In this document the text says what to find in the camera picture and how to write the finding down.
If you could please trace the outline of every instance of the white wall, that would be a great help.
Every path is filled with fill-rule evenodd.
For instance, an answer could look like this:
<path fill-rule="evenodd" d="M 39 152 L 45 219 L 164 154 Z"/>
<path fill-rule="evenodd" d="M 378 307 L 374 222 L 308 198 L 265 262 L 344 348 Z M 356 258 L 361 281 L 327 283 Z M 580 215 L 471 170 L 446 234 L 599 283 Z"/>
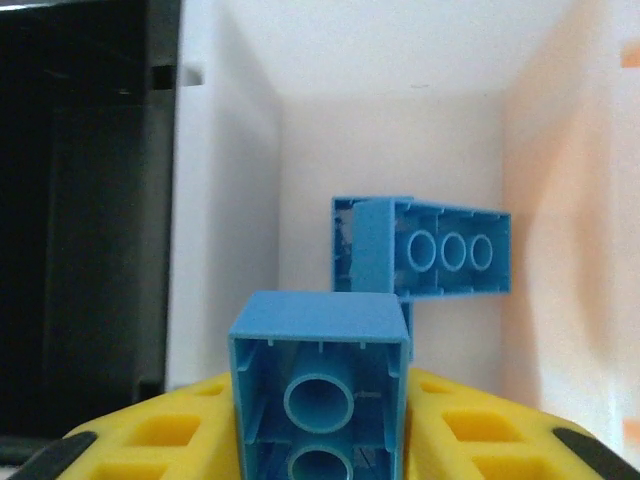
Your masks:
<path fill-rule="evenodd" d="M 180 68 L 169 389 L 228 370 L 229 327 L 278 278 L 281 106 L 222 2 L 185 2 Z"/>
<path fill-rule="evenodd" d="M 330 288 L 334 195 L 499 208 L 501 101 L 492 93 L 287 101 L 280 288 Z M 415 366 L 497 392 L 499 297 L 417 304 L 415 325 Z"/>

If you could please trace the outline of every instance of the black object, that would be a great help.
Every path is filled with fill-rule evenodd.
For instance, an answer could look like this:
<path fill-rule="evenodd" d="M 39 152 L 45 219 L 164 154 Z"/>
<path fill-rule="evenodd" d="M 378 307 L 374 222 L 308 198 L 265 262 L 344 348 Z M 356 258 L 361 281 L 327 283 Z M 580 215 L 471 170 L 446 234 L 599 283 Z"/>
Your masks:
<path fill-rule="evenodd" d="M 82 432 L 51 443 L 34 455 L 9 480 L 55 480 L 98 438 Z"/>
<path fill-rule="evenodd" d="M 40 438 L 0 437 L 0 465 L 22 465 L 50 443 Z"/>
<path fill-rule="evenodd" d="M 569 428 L 555 428 L 553 434 L 605 480 L 640 480 L 640 472 L 595 438 Z"/>
<path fill-rule="evenodd" d="M 13 1 L 26 8 L 0 4 L 0 436 L 15 441 L 0 457 L 15 464 L 18 441 L 163 393 L 180 1 Z"/>

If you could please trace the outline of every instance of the blue toy brick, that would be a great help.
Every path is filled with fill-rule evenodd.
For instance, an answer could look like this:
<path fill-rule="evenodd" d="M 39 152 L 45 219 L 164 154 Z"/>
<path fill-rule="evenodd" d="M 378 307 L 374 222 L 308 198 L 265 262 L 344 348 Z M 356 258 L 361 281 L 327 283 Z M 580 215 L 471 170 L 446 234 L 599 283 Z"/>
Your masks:
<path fill-rule="evenodd" d="M 409 333 L 395 295 L 257 292 L 229 331 L 245 480 L 401 480 Z"/>
<path fill-rule="evenodd" d="M 511 218 L 410 197 L 334 199 L 335 291 L 402 302 L 511 290 Z"/>

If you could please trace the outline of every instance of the square hole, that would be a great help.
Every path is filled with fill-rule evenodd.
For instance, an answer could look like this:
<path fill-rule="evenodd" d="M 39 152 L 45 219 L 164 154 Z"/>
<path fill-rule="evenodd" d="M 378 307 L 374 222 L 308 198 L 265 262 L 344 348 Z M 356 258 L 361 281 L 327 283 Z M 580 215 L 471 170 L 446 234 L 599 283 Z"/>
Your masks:
<path fill-rule="evenodd" d="M 166 465 L 114 463 L 100 465 L 91 480 L 160 480 Z"/>
<path fill-rule="evenodd" d="M 197 415 L 153 417 L 138 427 L 129 445 L 137 447 L 184 447 L 200 426 Z"/>
<path fill-rule="evenodd" d="M 485 480 L 554 480 L 556 472 L 541 458 L 477 457 L 473 459 Z"/>
<path fill-rule="evenodd" d="M 461 410 L 442 415 L 461 442 L 517 442 L 518 431 L 502 416 L 492 412 Z"/>

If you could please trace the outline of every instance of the black rubber edge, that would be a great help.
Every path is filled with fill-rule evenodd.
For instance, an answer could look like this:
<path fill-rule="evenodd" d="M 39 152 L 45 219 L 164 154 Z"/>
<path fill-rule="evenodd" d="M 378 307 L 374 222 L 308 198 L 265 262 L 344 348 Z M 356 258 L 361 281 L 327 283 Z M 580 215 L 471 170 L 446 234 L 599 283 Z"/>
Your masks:
<path fill-rule="evenodd" d="M 40 438 L 0 436 L 0 465 L 19 467 L 50 443 Z"/>
<path fill-rule="evenodd" d="M 605 480 L 640 480 L 640 472 L 596 438 L 570 428 L 554 428 L 558 440 Z"/>
<path fill-rule="evenodd" d="M 40 450 L 8 480 L 55 480 L 82 455 L 98 435 L 82 432 L 56 440 Z"/>

